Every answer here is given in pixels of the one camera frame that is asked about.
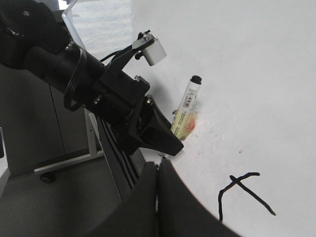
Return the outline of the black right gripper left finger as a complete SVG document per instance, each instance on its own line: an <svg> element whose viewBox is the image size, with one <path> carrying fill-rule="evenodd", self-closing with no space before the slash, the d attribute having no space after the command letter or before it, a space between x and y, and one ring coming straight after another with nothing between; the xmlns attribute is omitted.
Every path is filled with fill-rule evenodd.
<svg viewBox="0 0 316 237"><path fill-rule="evenodd" d="M89 237L155 237L157 167L154 162L144 165L130 195Z"/></svg>

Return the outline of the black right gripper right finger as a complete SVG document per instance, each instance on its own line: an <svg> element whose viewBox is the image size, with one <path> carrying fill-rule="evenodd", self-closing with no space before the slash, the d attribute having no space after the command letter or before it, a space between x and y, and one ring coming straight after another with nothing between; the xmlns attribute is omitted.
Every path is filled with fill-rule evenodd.
<svg viewBox="0 0 316 237"><path fill-rule="evenodd" d="M158 226L161 237L238 237L190 192L171 161L158 169Z"/></svg>

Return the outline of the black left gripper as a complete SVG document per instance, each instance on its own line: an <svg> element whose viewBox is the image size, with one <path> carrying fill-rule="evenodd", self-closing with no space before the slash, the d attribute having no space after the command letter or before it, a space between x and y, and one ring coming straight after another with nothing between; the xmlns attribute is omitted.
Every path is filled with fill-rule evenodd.
<svg viewBox="0 0 316 237"><path fill-rule="evenodd" d="M78 66L65 89L64 106L71 111L86 107L109 123L118 146L129 155L141 147L175 156L184 145L153 96L145 96L149 88L143 78L132 79L123 71L115 75L104 67Z"/></svg>

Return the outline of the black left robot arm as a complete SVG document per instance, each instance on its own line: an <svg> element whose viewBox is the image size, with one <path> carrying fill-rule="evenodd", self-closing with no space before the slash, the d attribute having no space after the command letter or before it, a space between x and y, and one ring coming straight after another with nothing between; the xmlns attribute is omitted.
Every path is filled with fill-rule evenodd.
<svg viewBox="0 0 316 237"><path fill-rule="evenodd" d="M150 31L141 32L132 45L118 51L104 65L75 43L44 3L0 3L3 65L27 70L60 91L66 109L76 111L84 107L110 124L125 153L131 155L138 148L148 148L174 156L183 144L148 94L150 84L123 71L131 58L140 56L150 65L165 56L159 40Z"/></svg>

